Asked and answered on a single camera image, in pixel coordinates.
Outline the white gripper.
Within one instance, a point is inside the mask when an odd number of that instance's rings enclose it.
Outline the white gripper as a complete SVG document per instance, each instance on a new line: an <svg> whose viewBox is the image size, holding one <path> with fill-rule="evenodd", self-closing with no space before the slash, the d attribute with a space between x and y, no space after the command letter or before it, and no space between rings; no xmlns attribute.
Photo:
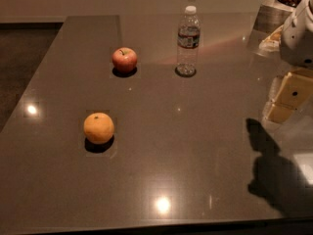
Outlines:
<svg viewBox="0 0 313 235"><path fill-rule="evenodd" d="M285 20L280 40L281 59L304 68L313 68L313 0L301 0ZM263 116L285 122L313 95L313 70L291 70L276 76L270 86Z"/></svg>

